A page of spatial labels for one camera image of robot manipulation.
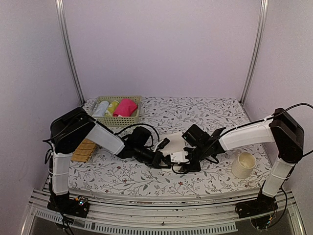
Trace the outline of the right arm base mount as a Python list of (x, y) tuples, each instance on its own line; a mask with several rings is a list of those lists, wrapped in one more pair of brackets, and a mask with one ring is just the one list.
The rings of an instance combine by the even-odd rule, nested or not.
[(256, 199), (240, 202), (235, 205), (235, 212), (239, 218), (256, 216), (259, 214), (273, 212), (278, 209), (275, 197), (268, 197), (263, 194)]

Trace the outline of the light blue rolled towel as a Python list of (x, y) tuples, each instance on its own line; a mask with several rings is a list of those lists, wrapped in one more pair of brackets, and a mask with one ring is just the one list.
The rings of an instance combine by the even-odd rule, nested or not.
[(109, 106), (109, 102), (104, 100), (104, 101), (101, 101), (96, 110), (93, 112), (92, 114), (92, 117), (103, 117), (105, 115), (105, 112)]

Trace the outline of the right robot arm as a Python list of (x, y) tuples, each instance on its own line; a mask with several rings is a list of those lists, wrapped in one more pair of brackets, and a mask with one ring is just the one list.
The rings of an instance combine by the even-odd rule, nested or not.
[(189, 144), (187, 172), (200, 171), (200, 163), (209, 161), (217, 164), (217, 156), (233, 150), (272, 143), (278, 157), (271, 172), (261, 186), (260, 196), (253, 202), (256, 213), (264, 213), (272, 205), (279, 188), (289, 178), (296, 164), (304, 157), (304, 129), (288, 113), (278, 108), (270, 116), (230, 129), (216, 129), (212, 134), (192, 125), (182, 134)]

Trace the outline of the pink towel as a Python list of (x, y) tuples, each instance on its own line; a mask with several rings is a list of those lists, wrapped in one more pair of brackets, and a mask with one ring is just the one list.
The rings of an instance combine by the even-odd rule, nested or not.
[(137, 104), (130, 99), (121, 100), (119, 106), (113, 113), (114, 117), (130, 117), (137, 109)]

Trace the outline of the green patterned rolled towel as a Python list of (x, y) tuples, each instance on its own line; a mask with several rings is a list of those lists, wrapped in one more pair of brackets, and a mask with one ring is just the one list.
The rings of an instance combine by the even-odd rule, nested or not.
[(116, 108), (119, 106), (120, 102), (118, 102), (117, 100), (112, 101), (109, 106), (107, 107), (104, 115), (106, 117), (112, 117), (114, 111), (116, 110)]

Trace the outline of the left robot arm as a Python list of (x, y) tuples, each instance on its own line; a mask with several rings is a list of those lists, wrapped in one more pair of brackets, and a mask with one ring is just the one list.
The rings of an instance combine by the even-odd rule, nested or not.
[(54, 120), (50, 125), (50, 137), (46, 140), (51, 146), (52, 194), (53, 203), (61, 212), (69, 212), (73, 203), (67, 198), (69, 166), (74, 153), (82, 158), (91, 156), (97, 147), (121, 159), (135, 158), (145, 165), (161, 169), (165, 157), (158, 149), (151, 150), (146, 145), (152, 139), (147, 124), (134, 124), (133, 132), (120, 137), (104, 124), (88, 115), (81, 108), (75, 108)]

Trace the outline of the green plastic basket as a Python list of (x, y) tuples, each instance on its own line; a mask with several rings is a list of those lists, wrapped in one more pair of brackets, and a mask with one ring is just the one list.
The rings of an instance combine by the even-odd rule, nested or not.
[(141, 96), (99, 96), (89, 115), (110, 127), (122, 127), (138, 123)]

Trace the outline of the aluminium frame post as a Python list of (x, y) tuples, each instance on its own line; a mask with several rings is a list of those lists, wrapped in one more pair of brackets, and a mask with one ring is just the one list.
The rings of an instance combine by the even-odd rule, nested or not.
[(57, 12), (57, 17), (59, 21), (59, 27), (61, 31), (61, 36), (63, 40), (63, 44), (65, 47), (65, 52), (66, 52), (66, 57), (69, 65), (69, 70), (71, 73), (71, 77), (74, 83), (74, 88), (76, 90), (79, 102), (81, 105), (85, 103), (85, 98), (83, 95), (83, 90), (81, 87), (81, 83), (78, 77), (75, 61), (74, 61), (74, 56), (72, 53), (71, 49), (71, 44), (70, 44), (70, 38), (68, 34), (68, 28), (67, 28), (67, 22), (66, 22), (66, 15), (65, 15), (65, 8), (64, 8), (64, 1), (63, 0), (56, 0), (56, 12)]
[(253, 76), (254, 76), (257, 60), (258, 60), (258, 55), (259, 55), (259, 51), (260, 51), (260, 47), (262, 43), (262, 38), (263, 38), (264, 31), (265, 31), (267, 12), (268, 12), (268, 0), (261, 0), (256, 36), (255, 36), (255, 40), (254, 40), (254, 44), (252, 48), (253, 49), (252, 55), (251, 55), (246, 79), (244, 82), (244, 86), (243, 86), (243, 90), (242, 90), (242, 94), (240, 98), (240, 103), (242, 106), (244, 106), (247, 101), (248, 93), (252, 84), (252, 80), (253, 80)]

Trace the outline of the cream white towel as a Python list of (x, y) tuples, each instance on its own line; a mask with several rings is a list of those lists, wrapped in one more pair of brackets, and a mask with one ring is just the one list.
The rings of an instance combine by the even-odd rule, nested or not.
[(162, 141), (164, 138), (168, 138), (170, 140), (170, 143), (166, 145), (164, 149), (158, 150), (163, 153), (164, 157), (167, 157), (167, 156), (170, 157), (170, 154), (173, 152), (185, 151), (184, 148), (186, 147), (186, 143), (182, 137), (182, 132), (176, 132), (172, 134), (163, 135), (160, 141)]

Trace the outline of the aluminium front rail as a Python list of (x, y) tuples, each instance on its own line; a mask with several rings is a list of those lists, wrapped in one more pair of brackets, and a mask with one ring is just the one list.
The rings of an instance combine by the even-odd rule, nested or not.
[(87, 235), (306, 235), (295, 197), (279, 192), (270, 228), (258, 230), (240, 218), (237, 203), (256, 198), (257, 189), (191, 196), (130, 196), (72, 189), (86, 196), (86, 218), (71, 218), (71, 232)]

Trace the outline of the right aluminium frame post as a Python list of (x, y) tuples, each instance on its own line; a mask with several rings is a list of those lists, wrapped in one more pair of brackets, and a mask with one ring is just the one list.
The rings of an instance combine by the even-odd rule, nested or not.
[(244, 106), (247, 101), (248, 93), (252, 84), (252, 80), (253, 80), (253, 76), (254, 76), (257, 60), (258, 60), (258, 55), (259, 55), (259, 51), (260, 51), (260, 47), (262, 43), (262, 38), (263, 38), (264, 31), (265, 31), (267, 12), (268, 12), (268, 0), (261, 0), (256, 36), (255, 36), (255, 40), (254, 40), (254, 44), (252, 48), (253, 49), (252, 55), (251, 55), (246, 79), (244, 82), (244, 86), (243, 86), (243, 90), (242, 90), (242, 94), (240, 98), (240, 103), (242, 106)]

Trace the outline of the left aluminium frame post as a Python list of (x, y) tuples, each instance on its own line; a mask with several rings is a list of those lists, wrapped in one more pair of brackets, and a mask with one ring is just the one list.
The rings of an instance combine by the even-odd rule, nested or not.
[(71, 77), (74, 83), (74, 88), (76, 90), (79, 102), (81, 105), (85, 103), (85, 98), (83, 95), (83, 90), (81, 87), (81, 83), (78, 77), (75, 61), (74, 61), (74, 56), (72, 53), (71, 49), (71, 44), (70, 44), (70, 38), (68, 34), (68, 28), (67, 28), (67, 22), (66, 22), (66, 15), (65, 15), (65, 8), (64, 8), (64, 1), (63, 0), (56, 0), (56, 12), (57, 12), (57, 17), (59, 21), (59, 27), (61, 31), (61, 36), (63, 40), (63, 44), (65, 47), (65, 52), (66, 52), (66, 57), (69, 65), (69, 70), (71, 73)]

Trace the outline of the cream ribbed mug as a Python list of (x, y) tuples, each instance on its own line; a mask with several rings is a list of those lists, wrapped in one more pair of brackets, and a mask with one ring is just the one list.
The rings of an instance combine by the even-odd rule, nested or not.
[(239, 179), (248, 178), (256, 166), (256, 158), (249, 152), (240, 153), (231, 167), (232, 173)]

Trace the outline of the woven bamboo tray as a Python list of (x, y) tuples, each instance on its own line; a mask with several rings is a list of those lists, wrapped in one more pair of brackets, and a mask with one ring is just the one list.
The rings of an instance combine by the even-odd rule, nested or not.
[(83, 163), (88, 162), (91, 156), (93, 155), (96, 147), (97, 147), (96, 143), (88, 139), (84, 139), (74, 151), (71, 157), (71, 161)]

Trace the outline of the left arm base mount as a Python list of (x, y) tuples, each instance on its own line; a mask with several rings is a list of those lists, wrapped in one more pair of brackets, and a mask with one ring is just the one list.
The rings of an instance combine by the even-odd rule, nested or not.
[(81, 205), (80, 202), (75, 199), (61, 196), (50, 197), (47, 205), (47, 208), (51, 211), (80, 218), (87, 218), (89, 207), (90, 204), (88, 202)]

